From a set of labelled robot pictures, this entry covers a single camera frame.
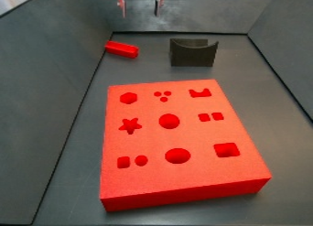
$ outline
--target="red foam block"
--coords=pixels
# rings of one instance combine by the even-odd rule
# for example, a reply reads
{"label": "red foam block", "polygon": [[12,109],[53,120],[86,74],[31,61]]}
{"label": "red foam block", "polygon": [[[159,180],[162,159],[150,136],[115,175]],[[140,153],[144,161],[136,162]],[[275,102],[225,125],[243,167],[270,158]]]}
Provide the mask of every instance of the red foam block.
{"label": "red foam block", "polygon": [[106,44],[106,51],[111,54],[134,59],[138,56],[139,48],[110,40]]}
{"label": "red foam block", "polygon": [[107,211],[255,193],[270,177],[217,81],[108,88]]}

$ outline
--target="gray wall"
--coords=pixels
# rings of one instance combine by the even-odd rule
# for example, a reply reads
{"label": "gray wall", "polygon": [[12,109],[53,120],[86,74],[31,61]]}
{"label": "gray wall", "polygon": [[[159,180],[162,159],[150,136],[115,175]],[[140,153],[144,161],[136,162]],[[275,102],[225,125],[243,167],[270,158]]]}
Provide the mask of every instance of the gray wall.
{"label": "gray wall", "polygon": [[104,0],[107,22],[115,31],[243,33],[271,0],[163,0],[154,16],[154,0],[124,0],[126,18],[116,0]]}
{"label": "gray wall", "polygon": [[249,37],[313,120],[313,0],[274,0]]}
{"label": "gray wall", "polygon": [[0,19],[0,223],[31,223],[111,31],[96,0]]}

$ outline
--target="gray floor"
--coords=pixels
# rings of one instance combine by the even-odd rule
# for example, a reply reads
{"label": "gray floor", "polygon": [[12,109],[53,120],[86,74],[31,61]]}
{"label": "gray floor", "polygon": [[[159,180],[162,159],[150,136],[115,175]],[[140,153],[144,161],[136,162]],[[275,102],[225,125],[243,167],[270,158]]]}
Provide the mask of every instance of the gray floor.
{"label": "gray floor", "polygon": [[[170,38],[221,42],[213,68],[171,68]],[[116,34],[138,59],[106,54],[80,108],[36,225],[313,224],[313,126],[246,36]],[[106,213],[99,170],[107,86],[217,79],[247,128],[273,179],[257,195]]]}

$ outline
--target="shape sorting board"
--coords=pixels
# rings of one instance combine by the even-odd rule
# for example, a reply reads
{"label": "shape sorting board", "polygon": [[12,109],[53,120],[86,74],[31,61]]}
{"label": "shape sorting board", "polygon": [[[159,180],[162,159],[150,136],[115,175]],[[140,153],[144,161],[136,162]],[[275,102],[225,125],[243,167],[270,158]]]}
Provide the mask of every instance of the shape sorting board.
{"label": "shape sorting board", "polygon": [[270,177],[215,80],[108,87],[107,211],[255,193]]}

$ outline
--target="star-shaped hole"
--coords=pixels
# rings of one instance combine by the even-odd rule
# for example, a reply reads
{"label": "star-shaped hole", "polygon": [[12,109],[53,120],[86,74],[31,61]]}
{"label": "star-shaped hole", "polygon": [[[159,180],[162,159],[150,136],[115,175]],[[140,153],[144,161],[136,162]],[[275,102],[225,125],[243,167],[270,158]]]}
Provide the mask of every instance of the star-shaped hole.
{"label": "star-shaped hole", "polygon": [[135,129],[142,128],[142,125],[138,123],[138,118],[134,118],[132,120],[123,119],[122,124],[123,126],[119,128],[119,130],[126,130],[128,135],[134,133]]}

